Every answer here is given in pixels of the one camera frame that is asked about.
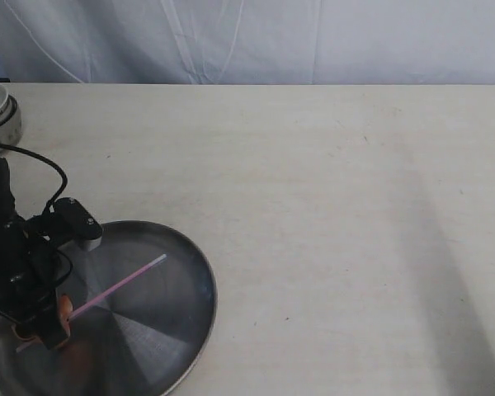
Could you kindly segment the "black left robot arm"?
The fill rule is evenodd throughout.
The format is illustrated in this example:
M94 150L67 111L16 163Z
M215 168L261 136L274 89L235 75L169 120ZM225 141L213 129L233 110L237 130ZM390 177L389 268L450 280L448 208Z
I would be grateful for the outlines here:
M8 162L0 158L0 316L13 324L17 337L37 339L48 349L61 347L70 336L72 304L57 287L61 255L18 215L10 188Z

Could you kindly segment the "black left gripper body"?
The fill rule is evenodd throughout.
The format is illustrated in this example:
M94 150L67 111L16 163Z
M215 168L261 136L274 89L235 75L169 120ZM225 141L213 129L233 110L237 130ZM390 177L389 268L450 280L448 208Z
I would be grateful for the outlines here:
M0 315L15 324L59 319L55 292L73 264L50 239L50 216L0 216Z

